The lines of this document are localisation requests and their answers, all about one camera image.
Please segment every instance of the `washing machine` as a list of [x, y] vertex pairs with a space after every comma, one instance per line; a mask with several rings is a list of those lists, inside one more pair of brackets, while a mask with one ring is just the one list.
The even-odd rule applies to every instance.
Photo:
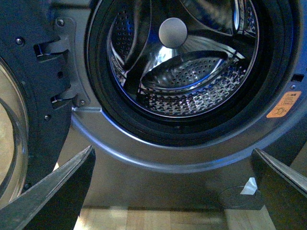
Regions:
[[93, 145], [86, 206], [218, 208], [229, 198], [250, 208], [258, 193], [240, 193], [255, 176], [252, 151], [290, 165], [307, 141], [303, 0], [3, 5], [1, 68], [19, 99], [1, 104], [22, 124], [14, 156], [24, 158], [6, 200]]

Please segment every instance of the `screw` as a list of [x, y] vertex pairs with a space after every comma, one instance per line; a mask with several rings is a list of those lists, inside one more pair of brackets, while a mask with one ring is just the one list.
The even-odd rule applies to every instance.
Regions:
[[44, 119], [45, 119], [45, 121], [49, 121], [51, 119], [51, 116], [50, 115], [46, 115]]
[[22, 37], [17, 37], [15, 39], [16, 45], [23, 46], [24, 45], [24, 39]]
[[65, 24], [65, 22], [64, 22], [63, 19], [58, 19], [58, 20], [57, 20], [57, 25], [58, 25], [59, 27], [63, 27], [64, 24]]
[[27, 183], [24, 185], [24, 190], [28, 190], [29, 188], [31, 188], [31, 183]]

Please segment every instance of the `washing machine drum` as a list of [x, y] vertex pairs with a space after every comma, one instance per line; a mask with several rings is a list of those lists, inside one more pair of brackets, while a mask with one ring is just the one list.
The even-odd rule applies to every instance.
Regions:
[[[290, 89], [295, 11], [286, 0], [103, 1], [88, 28], [92, 88], [105, 114], [145, 142], [229, 137], [301, 85]], [[277, 117], [263, 123], [273, 128]]]

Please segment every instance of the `orange warning sticker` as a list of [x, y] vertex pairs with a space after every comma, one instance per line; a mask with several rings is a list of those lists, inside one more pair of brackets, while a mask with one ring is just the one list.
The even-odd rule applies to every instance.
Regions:
[[278, 104], [273, 108], [273, 110], [267, 115], [267, 118], [277, 118], [285, 116], [292, 106], [296, 103], [297, 99], [302, 94], [301, 91], [297, 92], [287, 92], [278, 102]]

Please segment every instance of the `washing machine door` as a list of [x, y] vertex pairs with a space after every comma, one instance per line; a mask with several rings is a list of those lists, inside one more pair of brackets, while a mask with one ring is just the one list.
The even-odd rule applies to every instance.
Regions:
[[52, 172], [71, 121], [60, 40], [38, 1], [8, 0], [0, 7], [0, 207]]

